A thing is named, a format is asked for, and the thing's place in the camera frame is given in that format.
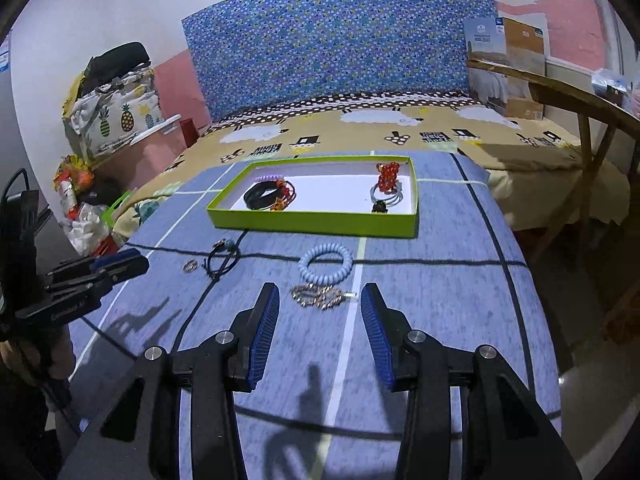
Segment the person left hand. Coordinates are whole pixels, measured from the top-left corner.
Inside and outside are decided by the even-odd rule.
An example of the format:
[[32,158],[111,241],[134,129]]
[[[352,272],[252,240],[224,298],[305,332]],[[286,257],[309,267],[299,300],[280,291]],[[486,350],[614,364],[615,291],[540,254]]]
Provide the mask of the person left hand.
[[51,342],[36,344],[26,340],[2,341],[1,361],[12,373],[34,386],[34,372],[46,372],[52,379],[67,379],[76,366],[76,356],[70,330],[63,326]]

